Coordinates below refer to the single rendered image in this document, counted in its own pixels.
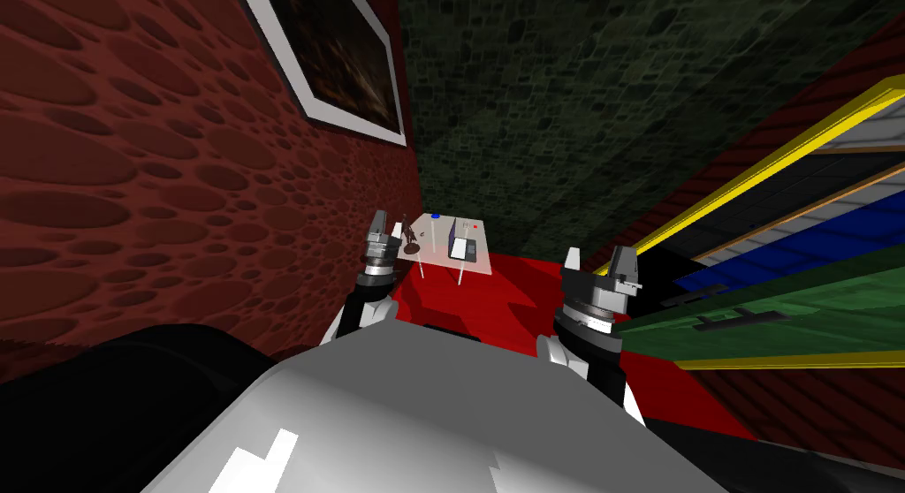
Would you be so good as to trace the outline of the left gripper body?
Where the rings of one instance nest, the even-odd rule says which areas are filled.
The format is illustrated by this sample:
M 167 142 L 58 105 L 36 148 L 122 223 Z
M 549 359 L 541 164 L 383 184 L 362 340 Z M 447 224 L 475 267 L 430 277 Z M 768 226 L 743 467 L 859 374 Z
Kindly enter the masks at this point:
M 369 232 L 366 238 L 365 264 L 375 268 L 392 268 L 397 261 L 402 240 L 385 233 Z

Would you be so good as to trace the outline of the pale table with items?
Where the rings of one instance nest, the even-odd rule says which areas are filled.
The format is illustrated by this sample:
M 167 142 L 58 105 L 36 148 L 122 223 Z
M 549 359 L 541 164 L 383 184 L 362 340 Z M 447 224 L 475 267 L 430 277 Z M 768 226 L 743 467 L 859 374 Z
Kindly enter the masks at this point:
M 429 264 L 461 273 L 492 274 L 483 221 L 424 213 L 402 223 L 400 259 L 419 267 Z

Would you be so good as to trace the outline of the white framed dark picture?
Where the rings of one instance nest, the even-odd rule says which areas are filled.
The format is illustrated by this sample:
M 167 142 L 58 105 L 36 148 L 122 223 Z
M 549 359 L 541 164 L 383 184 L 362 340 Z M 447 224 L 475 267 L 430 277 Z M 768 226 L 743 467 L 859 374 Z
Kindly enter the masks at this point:
M 367 0 L 243 0 L 307 118 L 406 146 L 390 36 Z

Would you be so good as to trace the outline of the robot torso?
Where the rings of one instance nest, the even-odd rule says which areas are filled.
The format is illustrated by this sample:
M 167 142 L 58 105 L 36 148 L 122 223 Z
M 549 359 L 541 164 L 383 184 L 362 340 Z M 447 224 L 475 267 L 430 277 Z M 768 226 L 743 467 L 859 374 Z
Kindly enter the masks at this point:
M 142 493 L 726 493 L 548 360 L 380 322 L 282 361 Z

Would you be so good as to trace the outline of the green door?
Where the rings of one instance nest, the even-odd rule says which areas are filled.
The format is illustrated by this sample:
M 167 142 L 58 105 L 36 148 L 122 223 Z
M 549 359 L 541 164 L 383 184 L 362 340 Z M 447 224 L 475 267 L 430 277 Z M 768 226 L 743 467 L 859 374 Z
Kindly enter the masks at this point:
M 779 311 L 789 321 L 696 331 L 714 321 Z M 727 360 L 905 349 L 905 265 L 843 262 L 635 318 L 620 329 L 634 353 L 667 360 Z

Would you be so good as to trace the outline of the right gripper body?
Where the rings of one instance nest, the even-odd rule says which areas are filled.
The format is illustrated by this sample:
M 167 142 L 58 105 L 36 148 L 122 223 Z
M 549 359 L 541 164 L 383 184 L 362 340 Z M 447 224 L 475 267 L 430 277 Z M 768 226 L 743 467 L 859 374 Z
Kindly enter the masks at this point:
M 591 272 L 561 269 L 561 288 L 567 300 L 618 314 L 627 312 L 630 297 L 637 295 L 640 284 L 628 282 L 625 276 L 598 276 Z

